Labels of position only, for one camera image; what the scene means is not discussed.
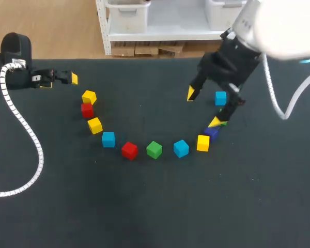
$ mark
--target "cable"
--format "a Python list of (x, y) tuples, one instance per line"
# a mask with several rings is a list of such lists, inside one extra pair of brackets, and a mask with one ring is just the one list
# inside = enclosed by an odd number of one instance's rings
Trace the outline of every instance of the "cable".
[(277, 112), (277, 114), (279, 115), (279, 117), (282, 120), (287, 120), (291, 114), (291, 112), (293, 111), (293, 108), (298, 100), (298, 98), (300, 97), (300, 95), (302, 94), (302, 92), (304, 92), (304, 90), (309, 86), (310, 84), (310, 76), (307, 77), (303, 83), (298, 87), (298, 89), (295, 91), (294, 95), (292, 96), (290, 103), (288, 104), (286, 113), (284, 113), (277, 102), (277, 99), (275, 97), (275, 93), (274, 93), (274, 89), (273, 89), (273, 85), (272, 85), (272, 80), (271, 80), (271, 74), (270, 74), (270, 69), (269, 69), (269, 64), (268, 64), (268, 59), (265, 53), (262, 54), (262, 58), (263, 58), (263, 66), (264, 66), (264, 72), (265, 72), (265, 77), (267, 80), (267, 84), (268, 84), (268, 89), (269, 89), (269, 93), (270, 93), (270, 98), (274, 107), (274, 110)]
[(36, 137), (35, 133), (31, 129), (31, 127), (28, 125), (28, 123), (25, 121), (25, 119), (22, 117), (20, 112), (16, 109), (16, 107), (12, 103), (10, 96), (9, 96), (9, 93), (8, 93), (8, 90), (7, 90), (7, 85), (6, 85), (6, 73), (7, 73), (7, 71), (8, 70), (14, 70), (14, 69), (21, 69), (21, 68), (22, 68), (22, 65), (17, 64), (17, 63), (9, 63), (9, 64), (4, 65), (1, 68), (1, 72), (0, 72), (0, 85), (1, 85), (2, 93), (3, 93), (4, 98), (6, 100), (6, 103), (8, 104), (10, 110), (14, 113), (15, 117), (20, 121), (20, 123), (23, 125), (23, 127), (25, 128), (25, 130), (28, 132), (31, 139), (35, 143), (35, 146), (36, 146), (37, 151), (38, 151), (39, 162), (38, 162), (38, 168), (37, 168), (36, 173), (34, 174), (34, 176), (31, 178), (31, 180), (28, 183), (26, 183), (25, 185), (23, 185), (22, 187), (20, 187), (16, 190), (0, 192), (0, 197), (16, 195), (16, 194), (19, 194), (19, 193), (23, 192), (24, 190), (28, 189), (29, 187), (31, 187), (31, 185), (34, 184), (35, 181), (40, 176), (40, 173), (41, 173), (42, 168), (43, 168), (43, 162), (44, 162), (43, 151), (42, 151), (41, 144), (40, 144), (38, 138)]

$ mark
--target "yellow cube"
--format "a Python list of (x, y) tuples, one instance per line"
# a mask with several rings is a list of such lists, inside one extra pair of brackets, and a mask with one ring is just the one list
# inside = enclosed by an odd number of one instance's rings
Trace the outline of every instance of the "yellow cube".
[(78, 85), (78, 76), (73, 72), (71, 73), (71, 83), (74, 85)]
[(92, 120), (89, 120), (88, 122), (88, 126), (92, 132), (92, 134), (97, 134), (103, 131), (102, 129), (102, 124), (99, 120), (99, 118), (94, 118)]
[(210, 144), (210, 137), (205, 135), (199, 135), (197, 137), (197, 147), (196, 150), (198, 151), (208, 151)]
[(95, 103), (97, 100), (97, 95), (93, 91), (85, 91), (85, 93), (82, 95), (83, 103)]

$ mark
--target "green cube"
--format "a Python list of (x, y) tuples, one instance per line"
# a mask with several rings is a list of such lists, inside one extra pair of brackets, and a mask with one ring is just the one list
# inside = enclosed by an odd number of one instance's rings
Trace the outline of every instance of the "green cube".
[(147, 146), (147, 155), (151, 156), (153, 159), (157, 159), (161, 154), (162, 146), (155, 141)]

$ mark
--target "wooden floor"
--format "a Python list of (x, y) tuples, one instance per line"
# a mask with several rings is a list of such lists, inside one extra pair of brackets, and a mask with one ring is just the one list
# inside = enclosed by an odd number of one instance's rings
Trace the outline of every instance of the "wooden floor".
[[(95, 0), (0, 0), (0, 43), (9, 32), (30, 37), (33, 58), (111, 58), (103, 49)], [(182, 57), (219, 42), (189, 42)]]

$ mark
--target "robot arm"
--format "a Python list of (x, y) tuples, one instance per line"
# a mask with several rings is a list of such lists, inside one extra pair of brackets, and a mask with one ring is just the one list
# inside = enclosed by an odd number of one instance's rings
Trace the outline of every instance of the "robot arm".
[(38, 70), (34, 68), (31, 50), (31, 41), (24, 35), (9, 33), (3, 38), (0, 52), (0, 70), (2, 66), (9, 63), (22, 65), (14, 73), (7, 73), (7, 89), (51, 88), (55, 80), (64, 84), (78, 84), (77, 75), (71, 71)]
[[(248, 0), (232, 27), (221, 35), (223, 42), (219, 50), (203, 56), (187, 100), (196, 99), (206, 79), (214, 81), (229, 94), (226, 105), (208, 127), (229, 121), (236, 108), (245, 103), (240, 97), (240, 89), (259, 63), (262, 60), (266, 63), (266, 54), (281, 60), (310, 57), (310, 35), (303, 37), (291, 28), (301, 22), (305, 24), (303, 33), (310, 32), (308, 19), (296, 17), (298, 14), (308, 16), (310, 5), (293, 2), (296, 1)], [(270, 94), (274, 102), (274, 93), (270, 91)]]

